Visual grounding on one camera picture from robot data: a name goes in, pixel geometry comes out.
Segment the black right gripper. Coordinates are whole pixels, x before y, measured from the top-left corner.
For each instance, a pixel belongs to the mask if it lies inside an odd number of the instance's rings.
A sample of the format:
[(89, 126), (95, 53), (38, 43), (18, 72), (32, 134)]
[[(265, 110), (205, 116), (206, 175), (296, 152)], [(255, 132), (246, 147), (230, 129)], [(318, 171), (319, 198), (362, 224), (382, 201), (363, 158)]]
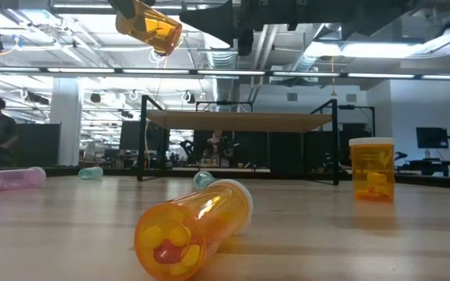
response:
[[(238, 54), (252, 52), (254, 32), (264, 25), (286, 24), (294, 30), (299, 24), (297, 2), (292, 0), (242, 0), (236, 14)], [(228, 20), (233, 17), (233, 1), (206, 9), (182, 10), (180, 21), (206, 34), (220, 39), (228, 45), (234, 42), (234, 27)]]

